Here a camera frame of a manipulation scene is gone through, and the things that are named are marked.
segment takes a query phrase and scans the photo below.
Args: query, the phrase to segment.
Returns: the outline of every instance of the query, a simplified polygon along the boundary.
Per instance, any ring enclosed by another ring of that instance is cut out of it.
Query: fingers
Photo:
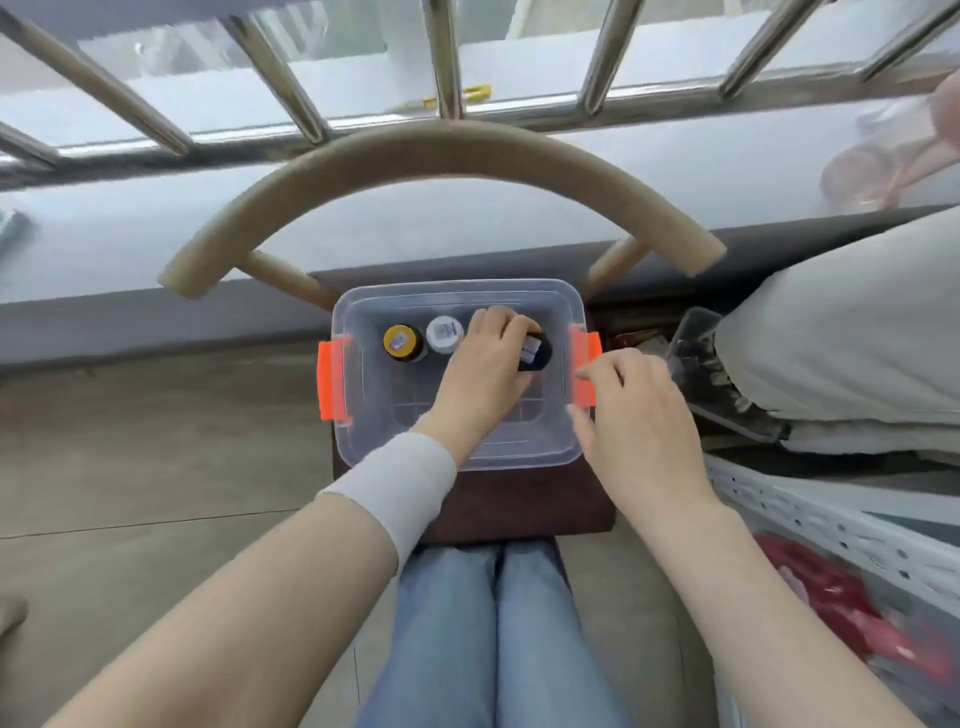
[[[581,367],[577,371],[577,377],[589,379],[594,387],[610,388],[616,384],[631,389],[660,387],[672,381],[669,367],[663,359],[640,353],[636,349],[607,352]]]
[[[477,308],[470,316],[470,323],[467,326],[467,333],[477,334],[483,328],[483,320],[487,316],[486,308]]]
[[[593,385],[598,399],[615,394],[623,386],[620,382],[620,376],[613,366],[614,357],[612,354],[614,353],[616,352],[607,352],[598,356],[589,364],[577,370],[577,377],[588,379]]]
[[[487,314],[480,323],[480,330],[483,333],[492,334],[500,338],[500,334],[503,333],[507,322],[514,318],[514,316],[516,316],[515,313],[509,308],[504,308],[502,305],[491,306],[487,309]]]
[[[516,375],[516,379],[514,380],[514,394],[515,394],[514,402],[516,402],[523,396],[523,393],[527,391],[527,387],[530,386],[530,382],[532,382],[533,380],[534,380],[533,372],[520,372],[519,374]]]
[[[566,413],[573,423],[573,434],[576,436],[577,442],[580,443],[580,449],[584,452],[587,462],[589,462],[593,457],[593,448],[596,442],[593,420],[590,419],[590,415],[574,404],[566,406]]]
[[[527,332],[538,330],[540,330],[540,327],[533,319],[515,314],[503,330],[503,340],[510,345],[511,349],[516,348],[519,352],[520,347],[523,346],[523,340],[527,338]]]

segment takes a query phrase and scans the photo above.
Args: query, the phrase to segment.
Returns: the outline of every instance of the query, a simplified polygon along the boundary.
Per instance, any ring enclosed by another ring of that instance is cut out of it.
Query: hand
[[[577,372],[596,392],[596,422],[569,405],[573,431],[604,490],[637,531],[700,503],[710,488],[700,437],[662,359],[605,353]]]
[[[467,335],[450,357],[433,407],[411,428],[429,435],[463,466],[530,386],[532,372],[518,372],[527,331],[540,327],[509,308],[473,313]]]

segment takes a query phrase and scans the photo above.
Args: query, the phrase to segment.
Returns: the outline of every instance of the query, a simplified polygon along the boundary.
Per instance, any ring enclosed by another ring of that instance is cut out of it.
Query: white wristband
[[[321,494],[346,496],[377,519],[394,542],[400,571],[440,514],[456,476],[456,463],[443,445],[419,432],[404,432]]]

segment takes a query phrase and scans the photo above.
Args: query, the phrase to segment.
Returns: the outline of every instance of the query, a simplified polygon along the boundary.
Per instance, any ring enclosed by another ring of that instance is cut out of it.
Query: person's left hand
[[[429,435],[449,450],[457,468],[463,466],[530,386],[533,373],[516,367],[527,331],[539,330],[509,308],[475,311],[446,365],[433,407],[411,432]]]

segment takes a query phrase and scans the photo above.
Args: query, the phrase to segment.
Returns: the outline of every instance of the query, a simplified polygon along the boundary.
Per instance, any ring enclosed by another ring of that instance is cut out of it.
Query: yellow bottle cap
[[[417,332],[412,328],[397,324],[383,334],[383,348],[394,359],[402,359],[413,353],[417,347]]]

